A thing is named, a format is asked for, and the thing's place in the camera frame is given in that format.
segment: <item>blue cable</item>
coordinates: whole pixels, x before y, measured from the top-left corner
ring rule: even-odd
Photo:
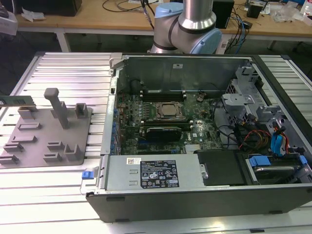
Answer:
[[[237,54],[238,51],[240,50],[240,48],[241,48],[242,45],[243,45],[243,40],[244,40],[244,37],[245,37],[245,27],[244,27],[243,21],[242,21],[241,19],[239,19],[239,18],[237,18],[237,17],[232,17],[232,16],[231,16],[231,18],[232,18],[232,19],[235,19],[235,20],[237,20],[237,21],[240,21],[240,23],[241,23],[241,25],[242,25],[242,34],[243,34],[243,37],[240,39],[238,48],[237,48],[237,50],[236,50],[236,52],[235,52],[235,54]]]
[[[240,48],[242,47],[243,42],[244,42],[244,38],[245,38],[245,27],[244,27],[243,21],[242,21],[241,19],[239,19],[239,20],[240,20],[240,23],[242,24],[243,37],[242,37],[242,39],[241,39],[241,41],[240,41],[240,44],[239,44],[239,46],[238,46],[238,48],[237,48],[235,54],[237,54],[238,51],[240,50]]]

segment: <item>power supply label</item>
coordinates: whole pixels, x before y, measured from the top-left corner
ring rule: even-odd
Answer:
[[[176,161],[141,161],[141,187],[143,189],[179,187]]]

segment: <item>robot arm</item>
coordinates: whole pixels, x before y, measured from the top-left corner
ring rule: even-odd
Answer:
[[[161,4],[155,13],[151,53],[211,54],[222,33],[215,28],[213,0],[184,0]]]

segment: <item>circuit board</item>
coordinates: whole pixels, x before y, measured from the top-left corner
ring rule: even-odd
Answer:
[[[159,102],[143,102],[139,96],[120,93],[117,99],[119,111],[120,141],[122,155],[143,154],[192,154],[199,149],[220,149],[222,142],[211,120],[211,99],[198,102],[198,93],[186,94],[183,102],[172,104],[179,108],[179,115],[192,120],[190,131],[182,131],[181,137],[174,142],[149,142],[139,134],[142,119],[156,118]],[[162,102],[163,114],[172,113],[167,105],[173,102]]]

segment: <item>gray plastic block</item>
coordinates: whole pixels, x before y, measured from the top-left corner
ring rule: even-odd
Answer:
[[[10,152],[22,152],[24,148],[19,143],[8,143],[4,145],[3,149],[6,152],[10,153]]]
[[[47,166],[72,166],[80,165],[84,161],[86,143],[89,133],[90,120],[91,120],[92,109],[88,107],[88,117],[77,119],[74,108],[67,108],[67,119],[69,128],[63,129],[59,123],[58,118],[54,118],[51,114],[51,109],[38,109],[37,112],[32,112],[35,119],[22,119],[20,118],[16,124],[14,131],[12,132],[8,143],[12,142],[14,137],[18,140],[29,139],[31,136],[36,136],[36,141],[20,143],[24,148],[21,152],[12,152],[18,159],[17,164],[3,164],[0,165],[0,169],[8,168],[23,168],[23,167],[47,167]],[[29,129],[22,130],[18,129],[18,126],[23,124],[36,124],[40,123],[40,129]],[[62,142],[63,147],[48,148],[49,142]],[[80,151],[81,157],[74,156],[73,160],[69,160],[64,154],[64,146],[68,144],[72,149],[77,144]],[[62,161],[46,161],[45,154],[59,153],[62,157]]]
[[[61,162],[62,157],[59,155],[58,152],[56,152],[56,153],[44,154],[43,160],[46,162]]]
[[[0,156],[0,164],[6,165],[16,165],[19,163],[19,159],[15,155],[4,155]]]
[[[65,102],[60,101],[60,105],[61,105],[61,107],[62,107],[62,110],[65,111],[65,112],[67,113],[67,107],[66,107],[66,105],[65,105]],[[52,115],[53,115],[54,118],[57,118],[57,117],[58,117],[57,114],[56,114],[56,112],[55,112],[55,110],[52,109],[52,110],[51,110],[51,113],[52,113]]]
[[[28,107],[19,107],[18,113],[22,119],[34,119],[32,111]]]
[[[35,142],[37,138],[34,135],[29,136],[13,136],[11,142],[30,143]]]
[[[62,107],[59,101],[59,90],[57,88],[47,88],[44,92],[44,97],[51,102],[51,105],[57,115],[59,122],[63,129],[69,128],[67,112],[64,111],[64,107]]]
[[[61,141],[51,141],[48,142],[47,147],[49,150],[62,150],[64,149],[64,144]]]
[[[75,149],[73,151],[69,148],[69,145],[66,145],[64,149],[64,154],[69,161],[79,160],[83,157],[83,154],[77,144],[75,145]]]
[[[87,118],[88,117],[88,108],[86,103],[77,103],[75,106],[75,112],[77,118]]]
[[[40,123],[22,123],[18,126],[18,129],[20,131],[23,130],[36,130],[36,129],[40,129],[41,125]]]

